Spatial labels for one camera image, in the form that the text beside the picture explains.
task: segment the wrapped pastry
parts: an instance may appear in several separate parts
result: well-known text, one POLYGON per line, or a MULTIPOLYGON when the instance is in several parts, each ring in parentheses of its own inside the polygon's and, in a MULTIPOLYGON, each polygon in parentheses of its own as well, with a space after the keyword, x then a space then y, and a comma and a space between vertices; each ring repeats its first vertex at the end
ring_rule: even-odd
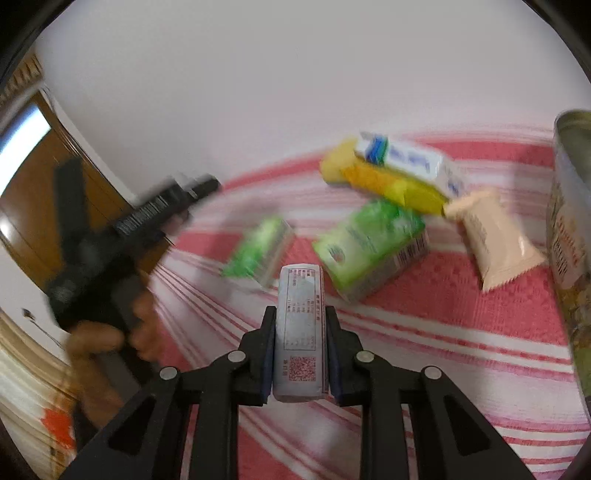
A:
POLYGON ((464 223, 482 276, 482 291, 499 287, 545 261, 503 210, 496 190, 469 193, 448 203, 444 212, 447 218, 464 223))

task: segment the wooden door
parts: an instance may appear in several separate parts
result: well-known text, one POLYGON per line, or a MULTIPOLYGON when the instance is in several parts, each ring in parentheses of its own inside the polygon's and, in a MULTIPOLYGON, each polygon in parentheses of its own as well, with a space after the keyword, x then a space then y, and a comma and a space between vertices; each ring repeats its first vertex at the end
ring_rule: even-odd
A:
MULTIPOLYGON (((53 170, 60 163, 74 155, 82 156, 93 229, 105 226, 131 207, 67 133, 40 93, 33 96, 20 115, 35 108, 51 128, 27 156, 0 197, 0 239, 26 275, 43 289, 63 267, 53 193, 53 170)), ((18 126, 19 121, 17 115, 13 124, 18 126)), ((167 241, 157 245, 138 267, 150 272, 167 246, 167 241)))

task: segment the green package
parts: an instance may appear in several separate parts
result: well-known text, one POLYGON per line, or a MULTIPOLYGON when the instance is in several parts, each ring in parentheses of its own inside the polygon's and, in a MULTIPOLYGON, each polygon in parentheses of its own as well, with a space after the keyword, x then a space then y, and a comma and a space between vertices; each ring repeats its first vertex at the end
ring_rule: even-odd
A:
POLYGON ((421 217, 384 199, 367 203, 313 248, 348 301, 373 293, 428 251, 421 217))
POLYGON ((293 239, 293 230, 279 216, 263 220, 248 232, 222 270, 223 277, 253 278, 268 286, 281 256, 293 239))

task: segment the canned food tin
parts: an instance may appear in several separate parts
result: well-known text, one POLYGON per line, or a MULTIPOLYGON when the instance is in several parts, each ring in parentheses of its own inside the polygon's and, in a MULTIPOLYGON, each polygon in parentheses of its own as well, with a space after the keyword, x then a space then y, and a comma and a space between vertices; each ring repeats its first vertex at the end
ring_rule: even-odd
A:
POLYGON ((548 206, 548 254, 581 390, 591 411, 591 112, 560 115, 548 206))

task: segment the table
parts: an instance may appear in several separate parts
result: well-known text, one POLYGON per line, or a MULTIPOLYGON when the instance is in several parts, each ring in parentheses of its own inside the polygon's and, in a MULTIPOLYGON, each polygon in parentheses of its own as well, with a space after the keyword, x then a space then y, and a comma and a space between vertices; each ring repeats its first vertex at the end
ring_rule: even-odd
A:
MULTIPOLYGON (((414 138, 455 158, 470 188, 495 186, 533 244, 545 251, 553 176, 551 132, 527 126, 414 138)), ((283 264, 317 263, 311 241, 367 197, 331 187, 310 154, 241 176, 201 207, 152 277, 166 349, 163 364, 205 366, 260 325, 275 287, 237 288, 220 269, 242 233, 280 213, 297 234, 283 264)), ((344 302, 326 278, 326 304, 365 349, 392 364, 438 365, 474 402, 538 480, 568 467, 591 427, 579 395, 547 265, 488 294, 458 226, 427 218, 431 252, 362 304, 344 302)), ((356 479, 361 418, 331 399, 241 408, 241 479, 356 479)), ((412 432, 407 431, 412 464, 412 432)))

